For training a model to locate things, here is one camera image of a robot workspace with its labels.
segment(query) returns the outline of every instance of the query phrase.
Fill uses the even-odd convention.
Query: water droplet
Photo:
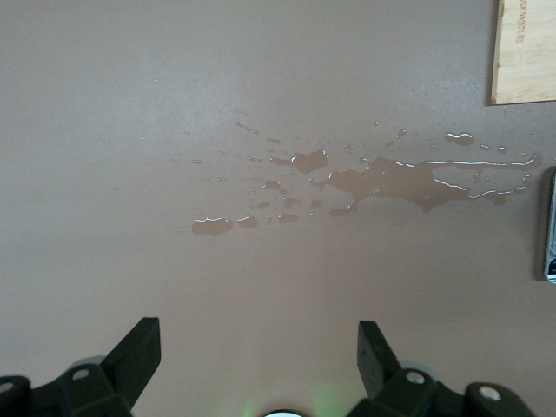
[[[248,215],[247,217],[239,219],[237,221],[237,224],[239,224],[243,228],[256,228],[259,225],[259,222],[252,215]]]
[[[277,189],[280,194],[286,194],[287,190],[281,186],[278,181],[265,181],[262,186],[264,189]]]
[[[247,132],[250,132],[250,133],[252,133],[252,134],[254,134],[254,135],[259,135],[259,131],[258,131],[258,130],[251,129],[251,128],[245,126],[244,124],[241,124],[241,123],[237,122],[236,120],[234,120],[234,125],[237,126],[238,128],[245,129]]]
[[[460,146],[469,146],[475,142],[473,136],[469,135],[468,133],[460,133],[459,135],[455,135],[454,133],[446,133],[444,139],[446,140],[446,142],[455,143]]]
[[[297,215],[278,215],[278,223],[286,224],[290,222],[295,222],[299,217]]]
[[[318,149],[310,154],[295,154],[290,160],[280,158],[270,158],[276,165],[286,165],[296,168],[303,174],[308,174],[318,168],[328,165],[328,155],[323,149]]]
[[[299,198],[282,197],[282,200],[284,201],[284,206],[287,209],[292,207],[294,204],[301,204],[302,203],[302,201]]]
[[[398,135],[389,143],[387,143],[386,147],[393,145],[398,139],[402,138],[403,136],[405,136],[407,133],[406,129],[400,129],[398,130]]]
[[[191,227],[191,231],[196,235],[218,236],[228,232],[233,226],[234,223],[229,219],[223,219],[221,217],[209,219],[207,217],[204,220],[195,220]]]

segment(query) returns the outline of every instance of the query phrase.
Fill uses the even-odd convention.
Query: water spill
[[[278,224],[295,222],[297,219],[299,219],[297,215],[278,215]]]
[[[459,135],[455,135],[454,133],[446,133],[444,139],[447,142],[455,143],[461,146],[469,146],[475,143],[473,136],[469,135],[468,133],[460,133]]]
[[[299,198],[282,197],[282,200],[284,201],[284,207],[286,207],[286,209],[289,209],[294,204],[302,203],[302,201]]]
[[[237,224],[239,224],[243,228],[256,228],[259,225],[259,222],[252,215],[248,215],[247,217],[239,219],[237,221]]]
[[[287,165],[296,168],[303,174],[308,174],[318,168],[328,165],[328,155],[323,149],[318,149],[310,154],[295,154],[290,160],[281,158],[270,158],[276,165]]]
[[[264,189],[277,189],[280,194],[286,194],[287,190],[283,188],[278,181],[265,181],[262,186]]]
[[[523,180],[521,180],[522,185],[515,188],[515,193],[518,195],[524,195],[528,189],[533,185],[533,177],[530,174],[525,174]]]
[[[365,171],[347,169],[333,171],[328,179],[317,182],[321,189],[331,185],[351,194],[353,202],[347,208],[333,208],[331,216],[345,215],[357,210],[358,203],[368,197],[401,198],[422,207],[423,212],[451,201],[475,201],[485,198],[496,205],[506,202],[507,195],[513,191],[488,190],[472,195],[469,188],[444,182],[436,178],[433,171],[439,167],[458,169],[536,169],[542,165],[540,156],[533,156],[527,162],[459,162],[459,161],[423,161],[415,165],[376,158],[370,162]]]
[[[209,219],[207,217],[205,220],[195,220],[193,226],[191,226],[191,231],[196,235],[218,236],[228,232],[233,226],[234,223],[229,219],[223,219],[221,217]]]
[[[241,123],[237,122],[236,120],[234,120],[234,125],[237,126],[238,128],[245,129],[247,132],[251,132],[251,133],[253,133],[254,135],[259,135],[259,131],[258,131],[258,130],[251,129],[251,128],[245,126],[244,124],[241,124]]]
[[[400,130],[398,131],[398,135],[397,135],[392,141],[390,141],[389,143],[387,143],[386,147],[388,147],[388,146],[390,146],[390,145],[393,145],[398,139],[400,139],[400,138],[402,138],[403,136],[405,136],[406,133],[407,133],[407,130],[406,130],[406,129],[400,129]]]

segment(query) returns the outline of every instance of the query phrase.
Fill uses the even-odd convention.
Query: black plastic bracket
[[[143,318],[100,365],[80,365],[31,389],[23,376],[0,378],[0,417],[130,417],[161,360],[160,323]]]
[[[534,417],[513,391],[477,382],[460,395],[418,369],[403,369],[374,321],[361,321],[357,365],[368,398],[347,417]]]

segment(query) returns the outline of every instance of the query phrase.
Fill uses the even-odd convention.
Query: led light
[[[265,414],[263,417],[308,417],[306,414],[301,414],[297,411],[292,410],[276,410],[269,414]]]

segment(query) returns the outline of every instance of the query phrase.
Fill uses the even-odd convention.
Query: green light
[[[333,384],[321,383],[314,391],[313,409],[315,417],[338,417],[346,415],[350,406],[347,398],[342,397],[344,394],[341,389]]]

